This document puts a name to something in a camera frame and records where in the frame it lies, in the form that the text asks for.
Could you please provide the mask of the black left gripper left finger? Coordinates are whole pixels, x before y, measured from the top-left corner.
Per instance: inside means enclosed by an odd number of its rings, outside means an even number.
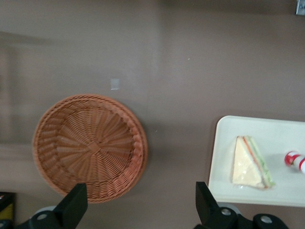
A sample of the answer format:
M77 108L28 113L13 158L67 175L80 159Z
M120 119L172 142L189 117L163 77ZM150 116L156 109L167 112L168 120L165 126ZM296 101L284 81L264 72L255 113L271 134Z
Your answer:
M79 183L53 209L41 211L17 229L75 229L88 208L87 187Z

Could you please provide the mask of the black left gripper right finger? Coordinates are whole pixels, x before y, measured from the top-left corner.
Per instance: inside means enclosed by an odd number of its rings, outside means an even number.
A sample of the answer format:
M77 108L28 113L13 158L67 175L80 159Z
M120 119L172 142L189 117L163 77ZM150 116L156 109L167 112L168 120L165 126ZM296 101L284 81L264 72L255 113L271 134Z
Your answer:
M227 206L220 207L205 182L196 182L195 205L201 221L196 229L237 228L237 213Z

